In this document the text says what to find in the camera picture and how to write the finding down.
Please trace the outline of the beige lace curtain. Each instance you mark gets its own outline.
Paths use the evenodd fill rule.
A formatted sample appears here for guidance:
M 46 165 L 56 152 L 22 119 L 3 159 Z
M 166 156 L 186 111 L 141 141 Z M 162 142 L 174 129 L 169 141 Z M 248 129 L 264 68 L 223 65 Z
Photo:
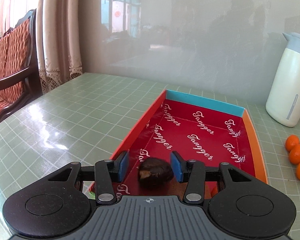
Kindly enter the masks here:
M 0 38 L 36 10 L 36 48 L 43 93 L 83 73 L 78 0 L 0 0 Z

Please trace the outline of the wooden chair red cushion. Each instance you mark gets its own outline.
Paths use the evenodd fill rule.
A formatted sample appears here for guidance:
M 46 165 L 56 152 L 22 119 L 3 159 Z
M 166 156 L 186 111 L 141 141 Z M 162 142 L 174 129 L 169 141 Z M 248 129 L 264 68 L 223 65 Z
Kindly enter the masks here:
M 30 10 L 0 38 L 0 123 L 42 94 L 36 10 Z

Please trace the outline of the dark chestnut front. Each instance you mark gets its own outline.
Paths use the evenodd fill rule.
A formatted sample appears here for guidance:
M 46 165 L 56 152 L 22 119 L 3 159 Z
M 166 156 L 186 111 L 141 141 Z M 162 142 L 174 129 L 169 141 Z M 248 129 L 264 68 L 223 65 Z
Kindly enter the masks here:
M 138 182 L 142 187 L 161 186 L 174 177 L 171 165 L 164 159 L 150 157 L 138 169 Z

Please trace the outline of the colourful cardboard box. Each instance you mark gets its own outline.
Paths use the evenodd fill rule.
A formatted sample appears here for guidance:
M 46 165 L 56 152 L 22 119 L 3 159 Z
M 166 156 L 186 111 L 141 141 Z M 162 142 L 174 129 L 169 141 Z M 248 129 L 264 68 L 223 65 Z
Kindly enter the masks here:
M 228 162 L 267 182 L 261 148 L 248 111 L 202 96 L 163 91 L 130 130 L 112 159 L 124 150 L 129 151 L 129 167 L 124 180 L 113 184 L 118 197 L 166 196 L 166 183 L 140 186 L 138 169 L 149 157 L 170 161 L 172 151 L 185 160 L 198 160 L 211 167 Z

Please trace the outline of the cream thermos jug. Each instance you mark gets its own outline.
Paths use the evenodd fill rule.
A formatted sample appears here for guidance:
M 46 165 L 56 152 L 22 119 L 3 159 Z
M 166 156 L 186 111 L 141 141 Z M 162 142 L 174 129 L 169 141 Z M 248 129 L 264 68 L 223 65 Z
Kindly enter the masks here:
M 266 101 L 266 111 L 280 124 L 294 127 L 300 119 L 300 34 L 283 36 L 287 45 Z

